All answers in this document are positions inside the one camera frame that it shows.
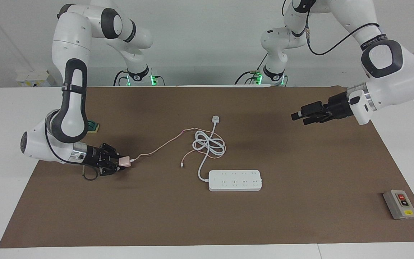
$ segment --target white wall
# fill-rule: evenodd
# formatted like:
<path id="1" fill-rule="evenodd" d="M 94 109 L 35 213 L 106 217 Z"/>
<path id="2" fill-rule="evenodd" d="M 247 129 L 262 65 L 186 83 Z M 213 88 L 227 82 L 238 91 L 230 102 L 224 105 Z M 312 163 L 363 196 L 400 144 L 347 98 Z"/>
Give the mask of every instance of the white wall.
<path id="1" fill-rule="evenodd" d="M 76 0 L 75 3 L 88 3 Z M 115 0 L 137 23 L 149 28 L 154 45 L 144 53 L 168 84 L 229 84 L 255 69 L 265 51 L 259 39 L 270 28 L 283 26 L 281 0 Z M 36 70 L 59 73 L 51 62 L 56 16 L 65 0 L 0 0 L 0 26 Z M 389 38 L 414 51 L 414 1 L 375 0 L 378 21 Z M 346 35 L 330 14 L 309 20 L 312 45 L 324 51 Z M 124 68 L 120 55 L 100 40 L 93 41 L 89 85 L 110 85 Z M 352 86 L 365 80 L 360 48 L 348 39 L 326 56 L 307 47 L 288 50 L 290 85 Z M 0 87 L 16 86 L 23 70 L 0 42 Z"/>

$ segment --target brown table surface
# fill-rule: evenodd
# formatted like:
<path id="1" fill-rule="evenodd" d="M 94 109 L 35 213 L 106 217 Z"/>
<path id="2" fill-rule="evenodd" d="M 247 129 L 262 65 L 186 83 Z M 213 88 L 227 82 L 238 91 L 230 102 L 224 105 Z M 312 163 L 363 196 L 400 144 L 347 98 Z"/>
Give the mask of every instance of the brown table surface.
<path id="1" fill-rule="evenodd" d="M 291 113 L 340 87 L 90 88 L 83 142 L 132 158 L 184 128 L 226 141 L 212 169 L 258 169 L 259 192 L 210 192 L 202 154 L 183 134 L 131 168 L 88 182 L 79 166 L 39 162 L 0 247 L 289 244 L 414 241 L 414 219 L 393 220 L 382 198 L 414 195 L 373 124 L 355 118 L 303 126 Z"/>

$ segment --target white power strip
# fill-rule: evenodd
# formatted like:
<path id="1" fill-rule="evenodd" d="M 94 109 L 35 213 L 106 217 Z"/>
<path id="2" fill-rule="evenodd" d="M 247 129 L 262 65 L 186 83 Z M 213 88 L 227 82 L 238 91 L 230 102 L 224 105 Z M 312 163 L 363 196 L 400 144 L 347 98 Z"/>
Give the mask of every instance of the white power strip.
<path id="1" fill-rule="evenodd" d="M 258 170 L 212 170 L 208 174 L 208 188 L 212 192 L 250 192 L 261 190 Z"/>

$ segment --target gray switch box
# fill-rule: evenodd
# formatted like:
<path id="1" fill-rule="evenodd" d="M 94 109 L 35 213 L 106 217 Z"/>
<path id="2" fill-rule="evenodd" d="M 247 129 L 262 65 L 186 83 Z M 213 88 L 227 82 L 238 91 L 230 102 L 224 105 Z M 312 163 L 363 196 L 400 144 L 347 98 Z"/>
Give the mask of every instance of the gray switch box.
<path id="1" fill-rule="evenodd" d="M 414 218 L 414 208 L 405 191 L 391 190 L 383 197 L 394 219 Z"/>

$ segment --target white cable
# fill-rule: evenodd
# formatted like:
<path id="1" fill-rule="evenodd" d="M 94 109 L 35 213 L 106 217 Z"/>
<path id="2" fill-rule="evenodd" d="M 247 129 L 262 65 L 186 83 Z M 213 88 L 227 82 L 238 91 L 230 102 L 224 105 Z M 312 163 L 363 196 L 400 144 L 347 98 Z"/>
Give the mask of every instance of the white cable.
<path id="1" fill-rule="evenodd" d="M 223 139 L 212 138 L 216 126 L 217 123 L 213 123 L 213 129 L 210 133 L 210 136 L 208 136 L 204 131 L 196 131 L 196 133 L 194 134 L 194 141 L 192 144 L 193 151 L 195 150 L 204 153 L 202 152 L 202 150 L 206 149 L 204 153 L 204 159 L 202 160 L 201 164 L 199 165 L 199 169 L 197 170 L 197 177 L 199 177 L 199 179 L 204 182 L 208 182 L 208 179 L 204 179 L 201 177 L 201 169 L 207 157 L 211 157 L 209 153 L 211 153 L 214 156 L 212 158 L 220 158 L 225 154 L 226 151 L 226 145 Z"/>

